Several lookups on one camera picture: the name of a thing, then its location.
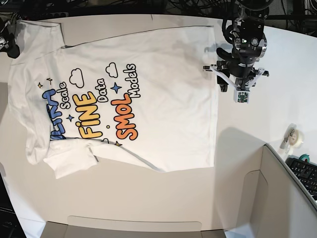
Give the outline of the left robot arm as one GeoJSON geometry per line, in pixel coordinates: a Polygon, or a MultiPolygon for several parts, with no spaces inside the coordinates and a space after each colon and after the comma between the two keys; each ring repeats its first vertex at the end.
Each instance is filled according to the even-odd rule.
{"type": "Polygon", "coordinates": [[[216,53],[221,60],[204,66],[213,71],[221,92],[228,86],[239,92],[247,92],[262,75],[269,76],[265,69],[254,68],[267,49],[264,21],[269,13],[271,0],[232,0],[230,14],[223,19],[221,29],[225,40],[232,46],[231,52],[221,47],[216,53]]]}

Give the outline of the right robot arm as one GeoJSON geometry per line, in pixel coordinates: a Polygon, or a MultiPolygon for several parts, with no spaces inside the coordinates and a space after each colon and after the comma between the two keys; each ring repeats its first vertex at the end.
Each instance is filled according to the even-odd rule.
{"type": "Polygon", "coordinates": [[[11,59],[16,59],[20,55],[20,48],[15,42],[14,34],[8,29],[9,20],[0,19],[0,51],[7,53],[11,59]]]}

